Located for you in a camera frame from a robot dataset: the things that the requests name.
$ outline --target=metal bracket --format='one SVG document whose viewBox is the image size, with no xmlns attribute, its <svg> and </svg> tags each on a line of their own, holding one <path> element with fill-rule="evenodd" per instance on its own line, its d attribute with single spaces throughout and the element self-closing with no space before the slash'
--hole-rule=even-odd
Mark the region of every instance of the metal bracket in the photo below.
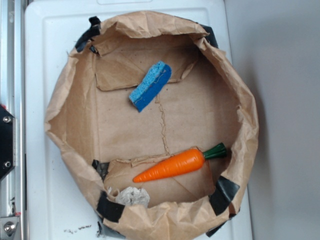
<svg viewBox="0 0 320 240">
<path fill-rule="evenodd" d="M 0 240 L 14 240 L 16 231 L 21 228 L 18 227 L 20 217 L 1 217 L 0 218 Z"/>
<path fill-rule="evenodd" d="M 0 107 L 0 181 L 15 167 L 14 163 L 15 118 Z"/>
</svg>

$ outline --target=metal frame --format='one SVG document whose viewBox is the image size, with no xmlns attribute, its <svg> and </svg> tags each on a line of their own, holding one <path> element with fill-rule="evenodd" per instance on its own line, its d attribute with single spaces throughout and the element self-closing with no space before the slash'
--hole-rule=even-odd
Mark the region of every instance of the metal frame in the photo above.
<svg viewBox="0 0 320 240">
<path fill-rule="evenodd" d="M 1 239 L 28 239 L 24 83 L 24 13 L 27 4 L 27 0 L 0 1 L 0 103 L 15 117 L 15 168 L 0 183 Z M 18 223 L 10 238 L 4 228 L 7 219 Z"/>
</svg>

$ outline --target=gray wall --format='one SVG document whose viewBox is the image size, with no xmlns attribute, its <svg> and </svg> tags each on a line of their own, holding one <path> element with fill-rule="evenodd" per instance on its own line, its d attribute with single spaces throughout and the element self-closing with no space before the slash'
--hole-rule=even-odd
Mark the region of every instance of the gray wall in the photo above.
<svg viewBox="0 0 320 240">
<path fill-rule="evenodd" d="M 255 95 L 255 240 L 320 239 L 320 1 L 225 0 L 233 65 Z"/>
</svg>

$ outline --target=white surface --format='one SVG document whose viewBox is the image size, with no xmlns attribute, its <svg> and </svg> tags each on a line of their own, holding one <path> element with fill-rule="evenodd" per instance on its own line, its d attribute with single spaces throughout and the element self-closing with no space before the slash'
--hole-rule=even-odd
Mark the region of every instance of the white surface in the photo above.
<svg viewBox="0 0 320 240">
<path fill-rule="evenodd" d="M 226 0 L 233 65 L 257 100 L 255 240 L 320 239 L 320 1 Z"/>
<path fill-rule="evenodd" d="M 33 2 L 26 10 L 26 155 L 31 240 L 94 239 L 98 230 L 96 214 L 78 190 L 58 148 L 46 137 L 43 127 L 46 108 L 68 52 L 89 28 L 89 17 L 98 16 L 103 21 L 126 12 L 153 10 L 191 19 L 212 26 L 219 47 L 231 59 L 223 0 L 193 0 L 183 4 L 169 0 L 128 2 L 45 0 Z M 205 239 L 208 239 L 206 235 L 197 238 Z M 247 195 L 240 213 L 211 239 L 252 239 Z"/>
</svg>

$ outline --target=white container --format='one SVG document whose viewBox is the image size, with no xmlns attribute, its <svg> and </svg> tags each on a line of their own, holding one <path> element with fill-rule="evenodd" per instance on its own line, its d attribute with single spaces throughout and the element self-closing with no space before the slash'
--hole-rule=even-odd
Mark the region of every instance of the white container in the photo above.
<svg viewBox="0 0 320 240">
<path fill-rule="evenodd" d="M 103 21 L 140 10 L 171 14 L 211 26 L 219 48 L 232 60 L 223 0 L 42 0 L 30 4 L 25 13 L 25 107 L 31 240 L 98 238 L 98 217 L 69 174 L 58 148 L 45 135 L 43 122 L 68 53 L 90 27 L 89 17 L 98 16 Z M 205 234 L 197 238 L 206 239 L 209 238 Z M 247 193 L 240 213 L 211 239 L 252 239 Z"/>
</svg>

